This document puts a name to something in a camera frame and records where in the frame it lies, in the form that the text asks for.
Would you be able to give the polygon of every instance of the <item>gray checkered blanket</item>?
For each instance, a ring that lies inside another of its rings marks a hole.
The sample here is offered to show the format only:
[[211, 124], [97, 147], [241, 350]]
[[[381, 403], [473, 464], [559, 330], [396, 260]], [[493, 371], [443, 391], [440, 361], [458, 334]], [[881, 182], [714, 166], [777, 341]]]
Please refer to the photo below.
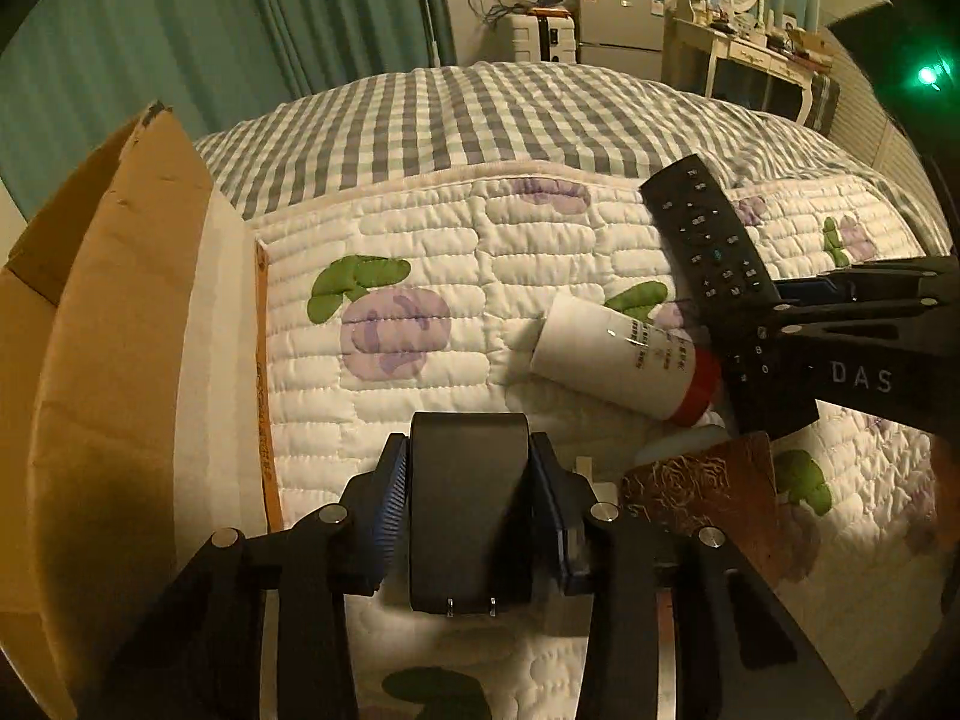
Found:
[[587, 65], [481, 63], [361, 79], [197, 142], [245, 218], [304, 199], [459, 165], [534, 159], [646, 179], [690, 153], [728, 189], [859, 175], [930, 252], [922, 205], [795, 122]]

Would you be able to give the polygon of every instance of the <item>metal screw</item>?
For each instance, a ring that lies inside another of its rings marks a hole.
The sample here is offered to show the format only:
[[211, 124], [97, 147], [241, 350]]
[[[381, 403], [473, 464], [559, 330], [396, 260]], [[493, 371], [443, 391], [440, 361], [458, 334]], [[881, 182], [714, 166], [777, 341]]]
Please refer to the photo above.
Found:
[[237, 538], [240, 538], [240, 533], [233, 528], [219, 528], [213, 532], [213, 536], [210, 536], [210, 543], [217, 549], [227, 549], [237, 543]]
[[620, 517], [620, 509], [616, 507], [616, 504], [600, 501], [590, 507], [590, 516], [599, 519], [601, 522], [613, 522], [614, 519]]
[[724, 542], [727, 540], [727, 537], [724, 536], [723, 531], [719, 528], [714, 528], [712, 525], [702, 528], [700, 531], [700, 541], [706, 546], [713, 547], [722, 547]]
[[348, 514], [347, 507], [341, 506], [339, 503], [328, 503], [317, 512], [317, 517], [320, 517], [320, 522], [325, 522], [328, 525], [339, 525], [344, 519], [347, 519]]

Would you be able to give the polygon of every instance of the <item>cardboard box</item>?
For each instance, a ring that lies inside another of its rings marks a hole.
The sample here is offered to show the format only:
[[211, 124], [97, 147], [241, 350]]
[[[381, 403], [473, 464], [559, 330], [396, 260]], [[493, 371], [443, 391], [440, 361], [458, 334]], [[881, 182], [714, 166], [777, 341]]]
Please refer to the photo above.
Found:
[[262, 251], [158, 103], [0, 271], [0, 645], [56, 720], [214, 528], [264, 533], [265, 491], [280, 526], [265, 289]]
[[827, 41], [816, 32], [807, 32], [804, 29], [788, 30], [790, 40], [793, 41], [795, 49], [803, 49], [808, 52], [822, 53], [824, 56], [834, 56], [836, 51]]

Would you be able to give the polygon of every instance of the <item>desk leg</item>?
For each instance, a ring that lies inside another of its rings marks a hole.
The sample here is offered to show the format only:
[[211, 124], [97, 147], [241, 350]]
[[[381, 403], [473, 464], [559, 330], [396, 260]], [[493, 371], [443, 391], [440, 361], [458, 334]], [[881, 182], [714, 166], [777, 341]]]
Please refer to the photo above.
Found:
[[770, 93], [774, 88], [774, 76], [767, 76], [767, 85], [763, 89], [763, 104], [760, 110], [765, 111], [770, 106]]
[[664, 64], [661, 66], [661, 81], [667, 86], [672, 86], [674, 89], [679, 89], [680, 84], [683, 81], [679, 78], [678, 69], [682, 67], [680, 60], [680, 41], [673, 39], [665, 47], [664, 50]]
[[803, 84], [803, 102], [800, 104], [800, 114], [797, 117], [797, 124], [804, 124], [806, 117], [810, 115], [810, 108], [813, 108], [813, 88], [810, 82]]
[[713, 79], [717, 75], [717, 43], [713, 42], [713, 47], [710, 49], [710, 61], [707, 64], [707, 88], [704, 89], [704, 97], [708, 100], [713, 97]]

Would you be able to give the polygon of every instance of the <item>wooden drawer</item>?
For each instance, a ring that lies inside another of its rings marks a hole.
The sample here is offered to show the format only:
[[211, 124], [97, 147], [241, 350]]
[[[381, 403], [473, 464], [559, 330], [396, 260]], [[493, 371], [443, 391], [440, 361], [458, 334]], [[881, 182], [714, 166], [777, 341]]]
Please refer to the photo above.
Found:
[[731, 41], [730, 58], [734, 62], [741, 62], [757, 70], [766, 71], [770, 67], [769, 53], [738, 43], [736, 40]]
[[793, 81], [798, 84], [806, 84], [811, 76], [810, 71], [798, 67], [793, 62], [779, 57], [770, 57], [770, 71], [774, 76], [780, 76], [782, 79]]

